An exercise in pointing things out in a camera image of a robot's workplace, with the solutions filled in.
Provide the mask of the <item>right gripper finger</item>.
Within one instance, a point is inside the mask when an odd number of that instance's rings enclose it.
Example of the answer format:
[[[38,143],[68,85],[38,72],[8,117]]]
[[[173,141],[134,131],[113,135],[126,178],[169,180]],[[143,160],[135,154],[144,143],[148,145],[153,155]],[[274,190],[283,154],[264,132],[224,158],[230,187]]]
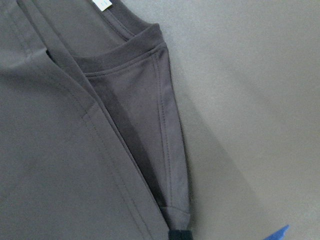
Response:
[[[193,235],[190,230],[169,230],[169,240],[193,240]]]

